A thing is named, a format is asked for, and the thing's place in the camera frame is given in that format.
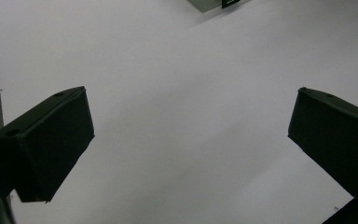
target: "black clip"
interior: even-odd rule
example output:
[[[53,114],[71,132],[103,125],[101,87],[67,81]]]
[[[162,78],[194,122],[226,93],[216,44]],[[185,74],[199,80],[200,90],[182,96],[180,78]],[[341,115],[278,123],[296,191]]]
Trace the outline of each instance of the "black clip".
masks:
[[[222,8],[229,7],[238,3],[240,0],[222,0]]]

